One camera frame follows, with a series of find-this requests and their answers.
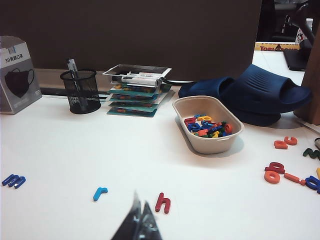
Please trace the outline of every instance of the toblerone box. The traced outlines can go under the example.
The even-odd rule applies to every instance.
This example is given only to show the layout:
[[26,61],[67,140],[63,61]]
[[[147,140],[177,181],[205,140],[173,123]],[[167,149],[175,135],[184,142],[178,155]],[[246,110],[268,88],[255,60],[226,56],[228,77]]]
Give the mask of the toblerone box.
[[283,52],[285,49],[289,50],[299,50],[299,44],[294,43],[266,43],[266,42],[256,42],[254,45],[254,50],[256,51],[276,51]]
[[0,113],[16,114],[42,97],[25,41],[0,36]]

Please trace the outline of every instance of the pen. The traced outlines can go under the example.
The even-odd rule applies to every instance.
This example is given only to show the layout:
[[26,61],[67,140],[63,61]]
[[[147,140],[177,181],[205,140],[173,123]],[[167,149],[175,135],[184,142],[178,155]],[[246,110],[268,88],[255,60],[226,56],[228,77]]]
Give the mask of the pen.
[[74,86],[75,86],[75,89],[77,92],[77,97],[79,100],[80,108],[82,111],[85,111],[88,107],[88,101],[85,97],[81,97],[81,95],[82,95],[81,93],[83,93],[83,89],[80,84],[77,84],[77,81],[76,81],[76,79],[79,78],[79,75],[78,75],[78,69],[77,69],[75,60],[74,59],[67,59],[66,62],[67,62],[67,66],[70,71],[71,77],[72,77],[72,79],[74,79],[73,83],[74,83]]

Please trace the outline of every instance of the black mesh pen holder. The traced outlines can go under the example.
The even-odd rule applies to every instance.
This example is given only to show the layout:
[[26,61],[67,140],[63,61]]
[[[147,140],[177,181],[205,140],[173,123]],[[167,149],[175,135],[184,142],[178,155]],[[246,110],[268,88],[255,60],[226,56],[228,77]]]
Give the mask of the black mesh pen holder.
[[97,72],[92,69],[80,69],[74,74],[66,71],[60,75],[68,97],[70,112],[88,114],[101,107],[96,74]]

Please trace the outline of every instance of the beige bowl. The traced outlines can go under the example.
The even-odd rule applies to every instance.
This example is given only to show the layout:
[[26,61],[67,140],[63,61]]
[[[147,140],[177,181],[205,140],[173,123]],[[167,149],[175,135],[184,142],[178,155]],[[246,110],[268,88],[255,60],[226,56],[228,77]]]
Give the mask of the beige bowl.
[[[187,96],[179,98],[172,103],[180,124],[188,137],[192,147],[202,154],[217,154],[229,150],[236,136],[244,130],[244,124],[230,112],[218,99],[211,96]],[[232,125],[232,134],[218,138],[204,138],[189,132],[185,119],[196,114],[206,114],[212,121],[222,121]]]

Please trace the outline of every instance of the slide sandal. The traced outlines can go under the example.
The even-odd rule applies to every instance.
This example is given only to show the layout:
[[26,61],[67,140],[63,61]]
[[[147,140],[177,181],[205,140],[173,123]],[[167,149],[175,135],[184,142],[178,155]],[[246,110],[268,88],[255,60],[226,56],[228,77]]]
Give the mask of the slide sandal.
[[260,127],[266,127],[274,124],[281,118],[281,114],[260,114],[255,112],[248,112],[237,110],[235,108],[227,107],[241,122]]
[[221,93],[221,99],[231,108],[260,114],[291,112],[311,98],[309,88],[253,64]]
[[220,99],[220,94],[223,93],[225,88],[228,88],[234,79],[231,77],[222,77],[209,80],[200,80],[198,82],[191,82],[182,85],[178,92],[179,98],[205,95]]
[[[222,77],[209,80],[200,80],[198,82],[191,82],[182,85],[178,92],[179,98],[205,95],[214,97],[224,104],[220,95],[223,94],[227,89],[229,89],[235,80],[231,77]],[[278,114],[259,114],[254,112],[248,112],[243,110],[238,110],[225,105],[230,112],[232,112],[240,121],[255,125],[255,126],[269,126],[278,121],[281,115]]]

